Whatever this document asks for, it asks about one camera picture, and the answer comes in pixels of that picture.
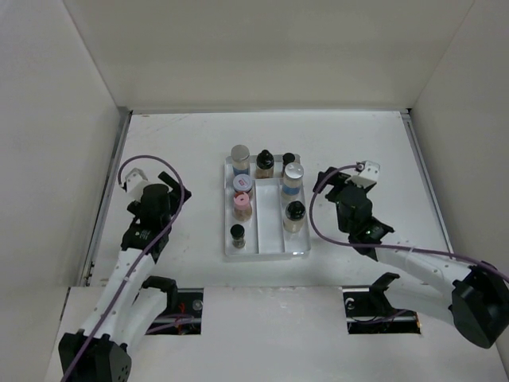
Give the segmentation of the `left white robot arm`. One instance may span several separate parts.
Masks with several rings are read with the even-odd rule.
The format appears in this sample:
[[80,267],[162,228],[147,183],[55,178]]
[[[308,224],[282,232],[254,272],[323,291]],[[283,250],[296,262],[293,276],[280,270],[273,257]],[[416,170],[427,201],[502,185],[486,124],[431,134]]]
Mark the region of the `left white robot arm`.
[[169,234],[192,194],[179,177],[161,172],[157,183],[131,170],[123,188],[132,197],[133,216],[122,236],[119,257],[93,311],[74,333],[60,339],[64,381],[126,381],[135,346],[159,315],[178,308],[174,280],[152,274]]

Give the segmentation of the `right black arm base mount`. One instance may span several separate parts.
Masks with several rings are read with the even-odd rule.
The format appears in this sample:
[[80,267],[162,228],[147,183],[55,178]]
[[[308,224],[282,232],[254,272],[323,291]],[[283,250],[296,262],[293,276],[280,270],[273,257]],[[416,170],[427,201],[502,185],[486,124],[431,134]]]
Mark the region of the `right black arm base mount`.
[[349,334],[421,333],[417,314],[412,310],[394,308],[385,296],[389,286],[399,278],[399,275],[387,272],[371,285],[343,289]]

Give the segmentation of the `black cap white powder bottle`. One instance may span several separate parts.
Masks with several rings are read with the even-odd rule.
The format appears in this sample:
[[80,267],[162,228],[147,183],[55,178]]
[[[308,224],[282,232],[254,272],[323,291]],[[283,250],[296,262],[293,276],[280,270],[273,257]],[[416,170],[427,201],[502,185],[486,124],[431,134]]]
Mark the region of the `black cap white powder bottle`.
[[299,232],[306,218],[306,208],[301,201],[291,201],[285,209],[285,217],[283,219],[283,227],[287,232]]

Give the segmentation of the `black cap brown chunk bottle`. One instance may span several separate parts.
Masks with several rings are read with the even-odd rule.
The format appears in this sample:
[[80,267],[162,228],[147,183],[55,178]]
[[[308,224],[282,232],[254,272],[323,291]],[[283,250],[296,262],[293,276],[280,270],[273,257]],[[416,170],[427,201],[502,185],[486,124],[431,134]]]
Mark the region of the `black cap brown chunk bottle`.
[[274,176],[274,156],[267,149],[262,150],[256,157],[256,178],[272,178]]

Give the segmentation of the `pink lid spice bottle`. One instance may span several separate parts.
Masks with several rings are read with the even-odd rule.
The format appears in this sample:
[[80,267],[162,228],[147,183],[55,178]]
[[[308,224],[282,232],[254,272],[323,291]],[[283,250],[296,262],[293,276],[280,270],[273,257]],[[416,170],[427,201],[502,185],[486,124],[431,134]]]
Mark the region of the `pink lid spice bottle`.
[[251,199],[247,193],[238,192],[233,198],[233,215],[238,221],[247,221],[252,216]]

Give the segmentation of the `small black cap spice bottle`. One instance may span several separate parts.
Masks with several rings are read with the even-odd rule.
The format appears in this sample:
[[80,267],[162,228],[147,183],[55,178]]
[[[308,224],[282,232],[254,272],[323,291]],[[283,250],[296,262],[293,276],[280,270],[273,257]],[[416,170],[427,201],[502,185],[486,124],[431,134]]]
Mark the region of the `small black cap spice bottle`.
[[293,162],[296,162],[296,157],[293,153],[288,152],[282,155],[283,167],[286,167],[287,165]]

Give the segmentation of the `small black cap pepper bottle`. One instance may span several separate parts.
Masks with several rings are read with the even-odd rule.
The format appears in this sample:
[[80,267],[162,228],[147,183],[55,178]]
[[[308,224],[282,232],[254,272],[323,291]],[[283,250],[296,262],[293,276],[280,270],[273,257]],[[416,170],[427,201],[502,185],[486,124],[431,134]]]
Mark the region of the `small black cap pepper bottle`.
[[234,248],[241,249],[246,245],[245,228],[241,224],[234,224],[230,229],[231,242]]

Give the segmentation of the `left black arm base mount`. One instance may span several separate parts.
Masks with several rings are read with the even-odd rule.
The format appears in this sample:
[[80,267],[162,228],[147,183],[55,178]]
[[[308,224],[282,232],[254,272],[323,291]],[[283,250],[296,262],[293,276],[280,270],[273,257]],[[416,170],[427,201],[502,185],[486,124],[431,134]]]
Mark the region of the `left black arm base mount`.
[[174,279],[150,276],[142,287],[157,289],[166,296],[164,310],[154,319],[147,335],[199,335],[204,309],[204,290],[179,288]]

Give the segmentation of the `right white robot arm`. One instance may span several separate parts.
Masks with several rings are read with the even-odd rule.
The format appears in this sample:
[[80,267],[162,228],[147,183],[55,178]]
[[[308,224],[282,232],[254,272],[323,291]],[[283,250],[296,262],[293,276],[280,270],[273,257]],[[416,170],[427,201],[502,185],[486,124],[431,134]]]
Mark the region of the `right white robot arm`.
[[422,282],[417,288],[395,290],[390,285],[398,274],[380,276],[369,287],[368,302],[375,313],[389,314],[397,308],[422,312],[452,325],[470,343],[491,348],[508,327],[507,275],[465,255],[419,248],[376,219],[367,194],[377,184],[379,172],[378,164],[364,161],[317,175],[313,196],[330,188],[325,198],[335,205],[338,229],[348,239],[318,236]]

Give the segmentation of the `silver lid bead jar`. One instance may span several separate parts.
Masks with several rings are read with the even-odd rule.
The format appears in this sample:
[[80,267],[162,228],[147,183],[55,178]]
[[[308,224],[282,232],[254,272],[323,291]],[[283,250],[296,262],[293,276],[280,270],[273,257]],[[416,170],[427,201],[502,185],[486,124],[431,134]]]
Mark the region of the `silver lid bead jar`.
[[285,166],[282,179],[282,196],[293,201],[301,191],[304,168],[298,162],[291,162]]
[[235,176],[250,173],[250,151],[244,145],[236,145],[231,149],[231,164]]

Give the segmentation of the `white red lid jar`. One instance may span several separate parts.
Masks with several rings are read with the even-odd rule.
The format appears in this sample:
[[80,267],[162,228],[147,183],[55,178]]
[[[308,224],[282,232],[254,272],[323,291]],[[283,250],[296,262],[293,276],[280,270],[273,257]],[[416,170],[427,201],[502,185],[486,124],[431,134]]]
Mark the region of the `white red lid jar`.
[[235,175],[232,181],[232,187],[235,193],[246,193],[249,198],[252,198],[253,186],[253,179],[247,173]]

